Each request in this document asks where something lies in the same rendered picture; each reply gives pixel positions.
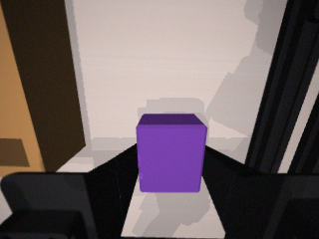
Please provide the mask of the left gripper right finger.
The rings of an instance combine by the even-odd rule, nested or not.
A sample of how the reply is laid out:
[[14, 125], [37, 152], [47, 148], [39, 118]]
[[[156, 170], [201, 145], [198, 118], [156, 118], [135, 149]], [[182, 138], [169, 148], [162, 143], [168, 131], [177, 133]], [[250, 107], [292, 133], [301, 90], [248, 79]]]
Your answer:
[[207, 145], [202, 177], [227, 239], [272, 239], [290, 199], [319, 198], [319, 173], [266, 174]]

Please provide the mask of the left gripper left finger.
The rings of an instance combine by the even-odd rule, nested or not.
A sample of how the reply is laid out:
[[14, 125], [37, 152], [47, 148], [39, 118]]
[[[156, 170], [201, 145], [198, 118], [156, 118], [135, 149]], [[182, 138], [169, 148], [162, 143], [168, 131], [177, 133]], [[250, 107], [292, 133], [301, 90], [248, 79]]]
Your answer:
[[88, 172], [19, 171], [0, 189], [17, 209], [78, 210], [89, 239], [121, 239], [137, 179], [137, 144]]

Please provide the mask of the purple block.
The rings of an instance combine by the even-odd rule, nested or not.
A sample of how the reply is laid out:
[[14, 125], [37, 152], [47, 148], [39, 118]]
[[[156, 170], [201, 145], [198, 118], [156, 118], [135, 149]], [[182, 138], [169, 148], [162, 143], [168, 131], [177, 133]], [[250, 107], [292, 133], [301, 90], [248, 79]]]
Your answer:
[[141, 192], [199, 192], [207, 126], [195, 114], [143, 114], [137, 127]]

